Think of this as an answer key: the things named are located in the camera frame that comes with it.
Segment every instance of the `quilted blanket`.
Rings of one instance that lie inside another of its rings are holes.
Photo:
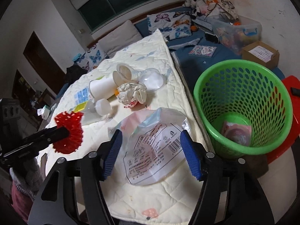
[[[88,86],[91,80],[116,69],[117,63],[127,63],[134,69],[156,68],[167,78],[167,84],[147,95],[146,104],[154,110],[159,107],[172,108],[187,116],[192,129],[192,139],[206,147],[203,134],[193,116],[184,85],[174,67],[169,50],[159,30],[116,53],[114,58],[104,60],[96,69],[83,75],[72,84],[54,111],[53,117],[75,106],[74,95]],[[48,154],[46,174],[59,157],[67,160],[79,159],[109,140],[108,128],[115,127],[132,110],[125,109],[115,97],[109,99],[112,117],[108,121],[83,126],[83,142],[79,149],[69,155],[55,153],[52,145],[40,152],[38,163],[44,153]],[[47,126],[55,126],[54,119]],[[80,191],[80,178],[75,179],[77,202],[84,204]],[[118,174],[117,168],[103,183],[101,189],[113,217],[136,221],[142,224],[188,224],[197,203],[202,182],[191,175],[186,160],[162,181],[147,186],[134,186]]]

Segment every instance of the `red brush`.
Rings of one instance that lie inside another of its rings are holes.
[[[65,127],[69,131],[69,136],[67,138],[53,143],[55,152],[70,154],[81,146],[83,130],[81,128],[80,120],[82,115],[83,113],[81,112],[62,112],[55,116],[54,120],[57,127]]]

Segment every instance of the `pink cloth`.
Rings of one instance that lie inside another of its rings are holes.
[[[13,186],[11,189],[11,196],[13,200],[13,208],[20,215],[20,217],[27,223],[29,213],[32,207],[32,200],[29,196],[21,193],[15,186],[13,182]]]

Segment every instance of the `basket rim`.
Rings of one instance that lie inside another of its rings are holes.
[[[225,138],[223,135],[221,135],[212,125],[211,123],[206,119],[204,112],[202,110],[201,107],[201,103],[200,103],[200,97],[196,97],[200,95],[200,85],[202,83],[202,80],[211,73],[211,71],[217,71],[217,69],[220,66],[224,66],[225,64],[230,65],[231,63],[241,63],[243,64],[243,66],[245,65],[249,65],[251,68],[256,67],[256,68],[260,68],[261,70],[266,71],[267,74],[271,75],[274,80],[276,82],[276,84],[281,85],[285,90],[284,92],[280,92],[281,95],[287,99],[287,102],[285,102],[286,104],[286,109],[291,109],[289,111],[286,111],[286,124],[284,126],[283,132],[281,133],[280,137],[277,138],[275,141],[273,141],[271,144],[269,145],[265,145],[265,146],[260,146],[260,147],[250,147],[250,146],[243,146],[240,144],[237,144],[227,138]],[[272,150],[276,149],[277,147],[279,147],[283,141],[286,139],[286,137],[288,136],[291,126],[292,126],[292,121],[293,121],[293,106],[292,106],[292,101],[290,98],[290,95],[286,89],[286,87],[284,86],[283,82],[268,68],[255,63],[255,62],[251,62],[251,61],[247,61],[247,60],[242,60],[242,59],[230,59],[230,60],[226,60],[226,61],[221,61],[216,63],[215,65],[212,65],[211,67],[209,67],[207,70],[205,70],[200,77],[198,78],[195,87],[194,87],[194,91],[193,91],[193,98],[195,101],[195,105],[197,107],[197,110],[200,114],[200,117],[204,123],[204,126],[206,128],[206,130],[212,135],[212,137],[218,141],[219,143],[221,143],[222,145],[232,149],[235,152],[240,152],[242,154],[245,155],[261,155],[261,154],[266,154],[268,152],[271,152]]]

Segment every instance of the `blue bin handle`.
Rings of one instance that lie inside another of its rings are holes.
[[[247,31],[247,29],[243,29],[243,33],[246,36],[253,36],[253,35],[257,35],[257,28],[255,28],[255,32],[250,32],[248,34],[246,34],[245,32]]]

